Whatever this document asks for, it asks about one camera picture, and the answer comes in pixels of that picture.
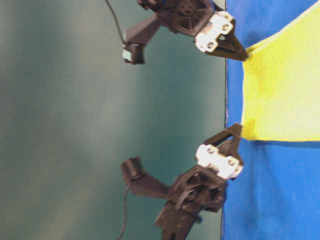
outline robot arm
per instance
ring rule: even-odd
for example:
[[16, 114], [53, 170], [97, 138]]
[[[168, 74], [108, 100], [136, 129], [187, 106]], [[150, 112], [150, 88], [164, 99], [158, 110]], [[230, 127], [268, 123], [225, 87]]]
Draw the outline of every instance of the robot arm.
[[144, 47], [161, 25], [194, 38], [196, 47], [210, 56], [245, 61], [246, 50], [235, 37], [236, 21], [212, 0], [138, 0], [155, 14], [126, 31], [123, 58], [144, 64]]
[[162, 228], [162, 240], [185, 240], [193, 224], [201, 222], [201, 210], [217, 212], [223, 206], [227, 180], [236, 178], [243, 168], [237, 153], [241, 128], [235, 124], [204, 141], [195, 155], [197, 164], [170, 187], [147, 174], [139, 158], [121, 165], [133, 194], [167, 200], [155, 222]]

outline fabric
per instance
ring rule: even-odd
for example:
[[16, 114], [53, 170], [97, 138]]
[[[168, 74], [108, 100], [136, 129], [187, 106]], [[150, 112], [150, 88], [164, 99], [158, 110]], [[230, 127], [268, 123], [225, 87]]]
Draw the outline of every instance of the fabric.
[[[279, 32], [316, 0], [227, 0], [235, 35], [250, 47]], [[227, 60], [227, 125], [240, 123], [243, 64]], [[320, 143], [247, 141], [243, 172], [227, 188], [222, 240], [320, 239]]]
[[318, 1], [283, 30], [247, 49], [244, 138], [320, 140], [319, 23]]

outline screw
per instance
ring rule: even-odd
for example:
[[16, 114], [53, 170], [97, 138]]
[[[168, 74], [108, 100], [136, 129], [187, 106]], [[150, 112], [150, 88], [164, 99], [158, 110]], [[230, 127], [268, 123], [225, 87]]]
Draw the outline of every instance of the screw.
[[215, 150], [213, 150], [211, 147], [209, 147], [207, 150], [206, 150], [209, 154], [214, 154]]
[[223, 31], [226, 31], [227, 29], [228, 29], [228, 24], [225, 24], [225, 25], [222, 26], [222, 30]]
[[230, 166], [234, 166], [234, 165], [236, 164], [236, 161], [233, 160], [233, 159], [229, 159], [228, 164], [229, 164]]
[[213, 46], [214, 46], [214, 43], [213, 42], [209, 42], [208, 45], [207, 45], [207, 48], [208, 49], [212, 49]]

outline blue cloth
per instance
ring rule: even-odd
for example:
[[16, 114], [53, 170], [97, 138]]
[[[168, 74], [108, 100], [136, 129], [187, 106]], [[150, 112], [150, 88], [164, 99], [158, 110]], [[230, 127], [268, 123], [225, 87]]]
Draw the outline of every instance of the blue cloth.
[[[247, 48], [280, 31], [315, 2], [227, 0], [227, 10], [236, 19], [236, 36]], [[228, 126], [241, 122], [242, 83], [242, 63], [228, 60]], [[239, 153], [245, 166], [229, 184], [221, 238], [320, 239], [320, 143], [241, 140]]]

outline black mechanical part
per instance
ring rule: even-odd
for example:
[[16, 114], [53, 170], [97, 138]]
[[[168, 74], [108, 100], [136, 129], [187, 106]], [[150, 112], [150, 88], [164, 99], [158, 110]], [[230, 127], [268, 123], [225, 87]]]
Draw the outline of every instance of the black mechanical part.
[[213, 145], [218, 147], [219, 152], [228, 157], [232, 156], [240, 161], [240, 165], [244, 165], [243, 160], [238, 154], [238, 146], [241, 140], [242, 126], [238, 123], [224, 129], [218, 134], [208, 138], [203, 142], [205, 145]]
[[[226, 157], [239, 158], [242, 126], [234, 124], [204, 141], [219, 148]], [[144, 171], [138, 157], [121, 165], [123, 178], [133, 194], [166, 199], [167, 202], [155, 224], [162, 228], [162, 240], [185, 240], [194, 223], [201, 223], [201, 210], [217, 212], [226, 200], [227, 181], [211, 169], [195, 165], [179, 175], [167, 187]]]
[[132, 194], [167, 199], [169, 187], [146, 173], [139, 157], [127, 159], [121, 164], [123, 179]]
[[126, 63], [144, 64], [144, 47], [154, 36], [161, 25], [157, 15], [153, 15], [126, 31], [124, 50], [131, 53], [131, 59], [125, 59]]
[[[215, 11], [223, 11], [211, 0], [138, 0], [144, 9], [151, 9], [155, 15], [131, 27], [126, 32], [124, 50], [131, 53], [126, 63], [144, 64], [144, 47], [161, 25], [173, 33], [195, 38], [207, 26]], [[218, 38], [218, 47], [207, 55], [245, 61], [248, 54], [235, 37], [236, 21], [227, 35]]]
[[249, 56], [235, 36], [236, 20], [232, 20], [233, 29], [227, 35], [220, 35], [217, 39], [218, 46], [213, 52], [206, 51], [210, 56], [223, 57], [227, 59], [234, 59], [245, 61]]

